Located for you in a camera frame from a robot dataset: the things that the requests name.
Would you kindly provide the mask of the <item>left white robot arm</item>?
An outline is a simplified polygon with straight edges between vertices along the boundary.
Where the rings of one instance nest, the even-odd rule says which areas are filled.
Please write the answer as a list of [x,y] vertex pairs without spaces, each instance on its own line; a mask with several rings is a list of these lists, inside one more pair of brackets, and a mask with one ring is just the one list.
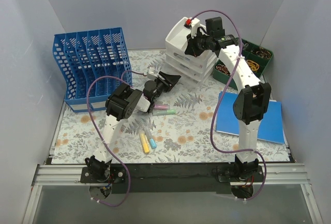
[[92,83],[94,85],[102,79],[114,79],[120,83],[105,102],[106,123],[103,131],[97,130],[102,144],[91,157],[85,159],[89,175],[100,183],[111,182],[113,179],[110,164],[114,155],[109,151],[109,145],[117,140],[123,123],[131,117],[134,110],[142,113],[157,110],[157,98],[162,93],[170,92],[181,79],[180,75],[162,71],[156,76],[149,72],[145,75],[149,80],[145,82],[142,91],[114,76],[102,76]]

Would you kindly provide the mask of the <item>blue plastic file rack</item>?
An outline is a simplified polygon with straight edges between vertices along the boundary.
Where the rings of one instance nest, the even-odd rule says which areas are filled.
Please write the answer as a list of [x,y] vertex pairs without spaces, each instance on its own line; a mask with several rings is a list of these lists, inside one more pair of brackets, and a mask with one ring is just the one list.
[[65,79],[65,103],[75,113],[105,109],[123,79],[132,84],[121,27],[56,34],[53,56]]

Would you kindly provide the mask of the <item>yellow highlighter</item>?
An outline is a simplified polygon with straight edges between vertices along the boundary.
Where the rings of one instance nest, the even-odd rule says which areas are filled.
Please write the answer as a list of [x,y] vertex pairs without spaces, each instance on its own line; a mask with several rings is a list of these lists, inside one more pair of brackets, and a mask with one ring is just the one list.
[[145,135],[145,132],[143,130],[139,131],[139,138],[142,144],[142,148],[143,148],[143,152],[145,154],[149,154],[150,150],[149,150],[149,146],[148,146],[148,142],[147,142],[147,137]]

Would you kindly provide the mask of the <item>green highlighter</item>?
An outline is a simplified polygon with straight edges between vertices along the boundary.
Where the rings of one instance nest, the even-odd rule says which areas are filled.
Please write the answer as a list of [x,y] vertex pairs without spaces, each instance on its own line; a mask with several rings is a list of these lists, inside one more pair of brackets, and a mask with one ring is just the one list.
[[153,116],[162,116],[162,115],[174,115],[176,114],[175,109],[169,109],[169,110],[153,110],[152,111]]

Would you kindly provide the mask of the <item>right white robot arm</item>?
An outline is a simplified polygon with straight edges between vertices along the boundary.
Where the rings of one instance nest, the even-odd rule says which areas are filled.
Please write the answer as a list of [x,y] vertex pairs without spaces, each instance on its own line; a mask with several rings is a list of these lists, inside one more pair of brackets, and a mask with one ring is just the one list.
[[184,26],[191,30],[187,36],[186,55],[198,57],[204,51],[212,51],[230,71],[238,95],[233,103],[233,112],[239,123],[238,149],[233,151],[235,162],[228,173],[239,181],[246,181],[258,171],[261,154],[257,151],[258,131],[267,112],[271,86],[255,76],[242,56],[243,43],[240,37],[226,35],[220,17],[210,18],[206,27],[193,25],[193,18]]

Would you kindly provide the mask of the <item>white drawer organizer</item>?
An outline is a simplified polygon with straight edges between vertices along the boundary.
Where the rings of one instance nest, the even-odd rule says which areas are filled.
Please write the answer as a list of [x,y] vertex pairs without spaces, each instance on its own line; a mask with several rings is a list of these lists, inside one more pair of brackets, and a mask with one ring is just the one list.
[[198,57],[184,54],[187,35],[190,34],[190,30],[184,27],[187,19],[181,18],[166,36],[165,62],[169,74],[179,74],[183,83],[199,87],[212,74],[217,56],[212,51],[204,51]]

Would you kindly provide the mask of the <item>blue highlighter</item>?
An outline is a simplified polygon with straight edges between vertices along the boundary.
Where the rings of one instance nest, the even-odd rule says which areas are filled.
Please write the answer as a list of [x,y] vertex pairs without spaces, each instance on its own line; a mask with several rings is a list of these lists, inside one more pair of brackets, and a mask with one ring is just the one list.
[[156,145],[156,142],[155,142],[155,140],[154,140],[154,138],[153,138],[150,130],[147,127],[144,127],[144,132],[145,132],[145,134],[147,136],[147,139],[148,139],[148,142],[149,142],[151,148],[152,149],[156,149],[157,148],[157,145]]

